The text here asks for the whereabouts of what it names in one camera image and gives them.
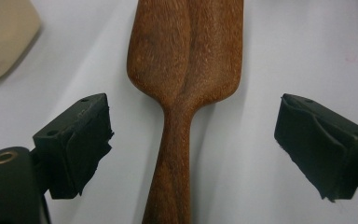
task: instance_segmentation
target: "screw hole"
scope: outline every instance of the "screw hole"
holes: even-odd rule
[[[58,133],[58,131],[53,130],[53,131],[48,132],[48,136],[56,135],[57,133]]]
[[[16,151],[6,151],[0,154],[0,164],[13,161],[19,154]]]

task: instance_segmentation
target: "carved wooden utensil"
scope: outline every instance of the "carved wooden utensil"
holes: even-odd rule
[[[127,71],[156,99],[164,130],[143,223],[190,223],[189,130],[195,112],[241,78],[243,0],[139,0]]]

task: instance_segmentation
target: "white backdrop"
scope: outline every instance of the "white backdrop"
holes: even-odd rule
[[[43,22],[22,63],[0,78],[0,149],[76,100],[105,92],[115,136],[82,197],[48,198],[55,224],[141,223],[162,133],[159,105],[132,86],[127,48],[136,0],[33,0]],[[273,137],[284,93],[358,123],[358,1],[245,1],[237,92],[191,128],[193,223],[358,223],[358,191],[330,203]]]

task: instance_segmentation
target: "clamp jaw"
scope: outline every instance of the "clamp jaw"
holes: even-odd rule
[[[285,94],[274,135],[322,198],[352,198],[358,188],[357,124],[310,99]]]
[[[36,148],[0,150],[0,223],[50,223],[44,193],[73,199],[111,149],[104,93],[83,98],[34,135]]]

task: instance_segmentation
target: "cream plastic piece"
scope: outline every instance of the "cream plastic piece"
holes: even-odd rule
[[[0,0],[0,77],[19,59],[39,30],[29,0]]]

